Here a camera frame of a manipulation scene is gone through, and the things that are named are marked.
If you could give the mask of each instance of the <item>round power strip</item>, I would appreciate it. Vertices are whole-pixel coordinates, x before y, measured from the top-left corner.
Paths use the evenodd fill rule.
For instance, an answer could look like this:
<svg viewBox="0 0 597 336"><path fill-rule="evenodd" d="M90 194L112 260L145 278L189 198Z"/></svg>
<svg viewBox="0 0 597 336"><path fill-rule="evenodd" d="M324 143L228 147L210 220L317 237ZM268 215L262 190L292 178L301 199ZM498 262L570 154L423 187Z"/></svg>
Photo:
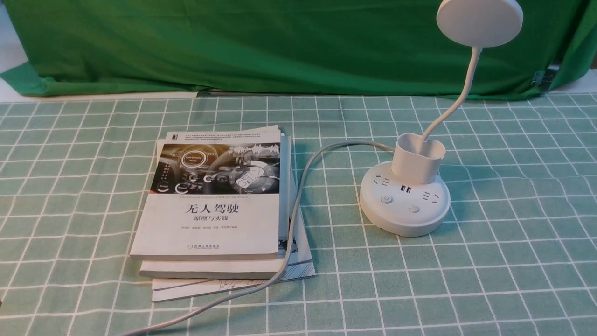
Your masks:
<svg viewBox="0 0 597 336"><path fill-rule="evenodd" d="M388 161L365 174L359 201L375 226L399 236L418 237L442 224L450 208L450 192L439 175L430 184L404 184L395 178Z"/></svg>

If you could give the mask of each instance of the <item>white desk lamp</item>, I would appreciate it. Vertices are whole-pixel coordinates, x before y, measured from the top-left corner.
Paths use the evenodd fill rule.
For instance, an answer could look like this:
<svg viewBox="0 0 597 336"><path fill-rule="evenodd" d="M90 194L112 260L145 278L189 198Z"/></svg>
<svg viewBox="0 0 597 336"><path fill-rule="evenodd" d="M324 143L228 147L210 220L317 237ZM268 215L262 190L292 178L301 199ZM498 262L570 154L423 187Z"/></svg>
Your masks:
<svg viewBox="0 0 597 336"><path fill-rule="evenodd" d="M438 175L446 153L429 134L466 99L483 48L508 43L522 28L515 0L444 0L436 17L439 29L454 42L472 47L464 89L454 104L422 136L398 137L392 161L371 168L361 183L361 209L376 226L399 236L431 233L450 208L450 192Z"/></svg>

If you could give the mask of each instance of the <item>stack of books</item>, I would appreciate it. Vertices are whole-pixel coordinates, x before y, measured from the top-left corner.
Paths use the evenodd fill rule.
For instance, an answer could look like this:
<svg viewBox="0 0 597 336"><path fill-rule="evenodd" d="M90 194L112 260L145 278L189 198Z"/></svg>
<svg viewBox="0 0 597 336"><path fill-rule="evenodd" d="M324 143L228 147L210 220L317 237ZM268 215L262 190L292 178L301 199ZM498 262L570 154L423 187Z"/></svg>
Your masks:
<svg viewBox="0 0 597 336"><path fill-rule="evenodd" d="M240 132L169 132L130 256L151 277L152 301L257 286L291 256L280 281L315 276L301 213L288 229L297 186L291 140L277 126Z"/></svg>

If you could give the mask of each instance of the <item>table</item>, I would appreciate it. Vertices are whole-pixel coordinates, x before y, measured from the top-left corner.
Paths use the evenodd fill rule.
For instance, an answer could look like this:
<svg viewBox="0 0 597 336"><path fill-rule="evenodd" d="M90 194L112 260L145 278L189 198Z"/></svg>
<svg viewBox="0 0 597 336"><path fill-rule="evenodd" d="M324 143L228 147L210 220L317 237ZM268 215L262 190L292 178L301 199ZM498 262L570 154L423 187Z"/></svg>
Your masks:
<svg viewBox="0 0 597 336"><path fill-rule="evenodd" d="M387 152L330 152L302 200L318 275L224 303L167 335L597 334L597 96L470 102L435 139L452 196L429 236L359 211ZM451 104L429 97L205 97L0 105L3 336L115 335L209 300L152 304L127 256L155 140L277 124L294 167L345 139L395 143Z"/></svg>

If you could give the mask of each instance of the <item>white cup holder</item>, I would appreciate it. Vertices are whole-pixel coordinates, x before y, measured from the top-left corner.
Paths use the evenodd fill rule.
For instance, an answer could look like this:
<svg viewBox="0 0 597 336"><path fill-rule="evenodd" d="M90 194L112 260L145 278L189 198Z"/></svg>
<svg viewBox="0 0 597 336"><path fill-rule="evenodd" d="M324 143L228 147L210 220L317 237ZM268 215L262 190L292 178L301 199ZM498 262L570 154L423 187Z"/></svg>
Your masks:
<svg viewBox="0 0 597 336"><path fill-rule="evenodd" d="M392 172L399 181L405 184L430 184L439 172L439 166L446 154L446 147L437 141L430 140L423 144L420 154L417 153L421 136L404 133L396 141L396 149L392 159Z"/></svg>

